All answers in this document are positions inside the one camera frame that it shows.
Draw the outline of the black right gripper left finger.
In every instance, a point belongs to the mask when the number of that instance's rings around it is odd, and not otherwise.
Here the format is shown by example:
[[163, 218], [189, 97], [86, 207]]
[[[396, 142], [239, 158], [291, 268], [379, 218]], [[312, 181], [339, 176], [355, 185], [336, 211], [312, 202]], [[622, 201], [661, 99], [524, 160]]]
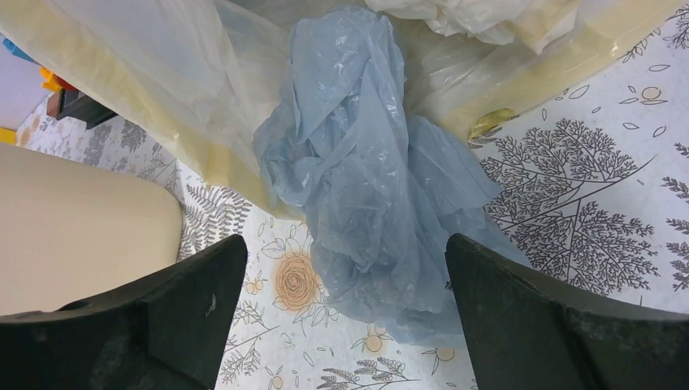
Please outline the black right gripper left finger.
[[233, 235], [59, 310], [2, 316], [2, 388], [212, 389], [247, 261]]

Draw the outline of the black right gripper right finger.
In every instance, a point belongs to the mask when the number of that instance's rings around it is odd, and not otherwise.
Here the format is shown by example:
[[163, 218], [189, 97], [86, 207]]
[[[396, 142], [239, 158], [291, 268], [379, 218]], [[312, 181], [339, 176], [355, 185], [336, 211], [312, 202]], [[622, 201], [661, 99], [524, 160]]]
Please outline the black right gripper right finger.
[[687, 388], [686, 314], [576, 288], [462, 234], [446, 263], [480, 388]]

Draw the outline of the blue plastic trash bag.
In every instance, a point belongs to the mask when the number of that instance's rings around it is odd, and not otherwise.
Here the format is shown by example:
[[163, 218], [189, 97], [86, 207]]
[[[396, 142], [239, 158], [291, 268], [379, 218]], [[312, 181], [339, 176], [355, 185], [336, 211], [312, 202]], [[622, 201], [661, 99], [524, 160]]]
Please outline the blue plastic trash bag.
[[464, 346], [449, 237], [527, 264], [485, 212], [500, 186], [464, 143], [404, 111], [405, 61], [387, 17], [339, 7], [300, 20], [289, 48], [279, 105], [253, 148], [271, 198], [305, 216], [328, 305], [404, 345]]

